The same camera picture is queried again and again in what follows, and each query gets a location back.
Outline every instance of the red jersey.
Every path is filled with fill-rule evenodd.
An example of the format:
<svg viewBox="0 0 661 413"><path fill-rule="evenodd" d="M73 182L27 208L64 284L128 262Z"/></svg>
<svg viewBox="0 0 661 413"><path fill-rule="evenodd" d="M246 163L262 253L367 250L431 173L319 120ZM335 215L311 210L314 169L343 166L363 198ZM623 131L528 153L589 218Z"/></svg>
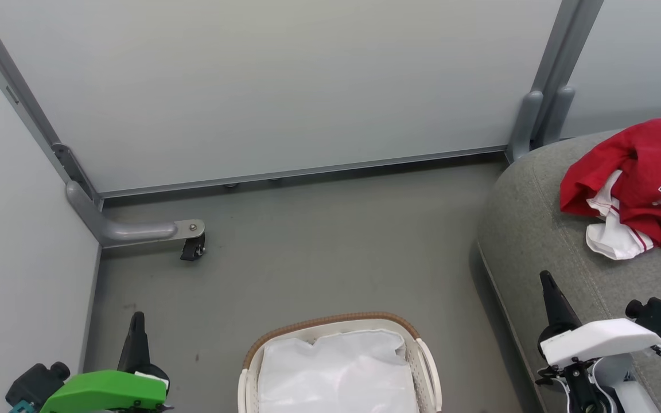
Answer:
<svg viewBox="0 0 661 413"><path fill-rule="evenodd" d="M611 190L620 202L620 222L661 247L661 119L626 128L575 162L562 179L561 210L597 216L586 200L615 170L622 170Z"/></svg>

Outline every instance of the white fabric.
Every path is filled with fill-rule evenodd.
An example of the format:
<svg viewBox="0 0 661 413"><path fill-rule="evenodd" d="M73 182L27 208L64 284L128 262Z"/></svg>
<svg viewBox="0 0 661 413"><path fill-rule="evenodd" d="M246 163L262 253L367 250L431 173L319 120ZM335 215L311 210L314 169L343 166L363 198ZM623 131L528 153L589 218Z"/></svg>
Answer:
<svg viewBox="0 0 661 413"><path fill-rule="evenodd" d="M265 345L259 413L417 413L405 341L387 330Z"/></svg>
<svg viewBox="0 0 661 413"><path fill-rule="evenodd" d="M599 254L611 259L629 259L654 247L650 237L619 222L619 200L611 196L611 189L621 175L615 170L603 188L588 205L598 211L605 223L592 223L585 230L585 243Z"/></svg>

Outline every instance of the gray fabric upholstery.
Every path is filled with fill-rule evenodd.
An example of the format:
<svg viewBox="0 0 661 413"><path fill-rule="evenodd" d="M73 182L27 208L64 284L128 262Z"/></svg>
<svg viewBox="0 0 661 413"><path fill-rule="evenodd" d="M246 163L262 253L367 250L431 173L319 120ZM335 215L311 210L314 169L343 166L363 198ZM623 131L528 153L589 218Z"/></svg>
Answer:
<svg viewBox="0 0 661 413"><path fill-rule="evenodd" d="M520 159L501 175L480 223L480 251L533 379L546 366L537 351L547 324L541 270L553 274L583 322L623 317L633 298L661 298L660 248L611 261L585 245L585 227L597 219L559 211L567 168L614 133L568 139ZM661 358L634 356L639 380L661 410ZM538 392L546 411L563 411L564 395Z"/></svg>

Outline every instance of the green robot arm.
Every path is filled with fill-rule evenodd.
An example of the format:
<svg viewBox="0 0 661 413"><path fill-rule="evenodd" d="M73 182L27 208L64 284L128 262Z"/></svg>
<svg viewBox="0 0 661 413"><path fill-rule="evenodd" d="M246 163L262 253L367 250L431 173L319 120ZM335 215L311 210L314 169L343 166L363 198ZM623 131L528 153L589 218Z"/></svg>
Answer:
<svg viewBox="0 0 661 413"><path fill-rule="evenodd" d="M131 318L118 369L78 374L68 382L70 371L63 363L50 369L35 364L11 385L5 397L10 413L85 413L169 410L165 398L170 390L168 375L150 363L144 314Z"/></svg>

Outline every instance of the white cloth in basket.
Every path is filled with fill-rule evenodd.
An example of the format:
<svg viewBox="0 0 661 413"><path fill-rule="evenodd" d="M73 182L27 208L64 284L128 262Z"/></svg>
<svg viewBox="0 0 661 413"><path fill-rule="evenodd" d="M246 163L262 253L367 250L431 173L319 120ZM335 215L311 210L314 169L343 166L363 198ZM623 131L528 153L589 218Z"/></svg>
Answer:
<svg viewBox="0 0 661 413"><path fill-rule="evenodd" d="M265 345L259 413L417 413L402 336L367 330Z"/></svg>

